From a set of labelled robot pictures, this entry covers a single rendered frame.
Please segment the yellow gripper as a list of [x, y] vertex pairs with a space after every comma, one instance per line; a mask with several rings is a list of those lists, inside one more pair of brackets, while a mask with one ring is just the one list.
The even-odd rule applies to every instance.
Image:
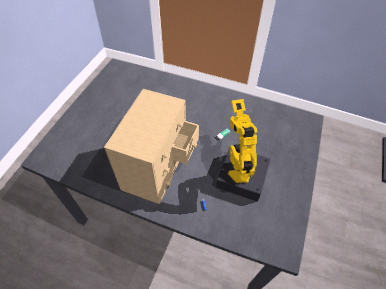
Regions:
[[231, 119], [230, 119], [230, 125], [232, 129], [233, 129], [233, 122], [242, 122], [242, 121], [250, 122], [249, 115], [243, 114], [243, 111], [245, 111], [243, 99], [232, 101], [232, 104], [233, 104], [234, 113], [237, 112], [237, 117], [234, 118], [233, 116], [231, 116]]

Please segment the white eraser with green sleeve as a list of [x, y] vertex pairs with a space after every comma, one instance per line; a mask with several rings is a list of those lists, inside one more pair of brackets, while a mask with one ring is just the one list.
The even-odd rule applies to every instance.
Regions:
[[230, 131], [228, 129], [225, 129], [223, 132], [221, 132], [220, 134], [217, 135], [217, 137], [221, 140], [222, 138], [224, 138], [226, 135], [228, 135], [230, 133]]

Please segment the wooden chest of drawers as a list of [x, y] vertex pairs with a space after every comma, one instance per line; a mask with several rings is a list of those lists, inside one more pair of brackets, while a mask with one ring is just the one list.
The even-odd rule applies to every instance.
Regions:
[[142, 90], [104, 147], [121, 191], [160, 204], [153, 162], [183, 105]]

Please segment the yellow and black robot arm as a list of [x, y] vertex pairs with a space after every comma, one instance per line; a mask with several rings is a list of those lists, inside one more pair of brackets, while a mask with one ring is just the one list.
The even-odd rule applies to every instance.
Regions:
[[[255, 150], [256, 150], [257, 136], [255, 134], [257, 133], [257, 129], [252, 123], [247, 121], [242, 121], [242, 122], [233, 122], [233, 130], [235, 131], [236, 134], [240, 134], [239, 136], [240, 144], [230, 146], [230, 160], [235, 170], [229, 171], [228, 175], [236, 183], [241, 183], [241, 182], [248, 183], [250, 175], [253, 175], [255, 172], [254, 168], [252, 167], [256, 167]], [[245, 148], [246, 145], [249, 145], [249, 146]], [[251, 156], [251, 160], [250, 160], [250, 156]], [[240, 172], [236, 170], [239, 170]]]

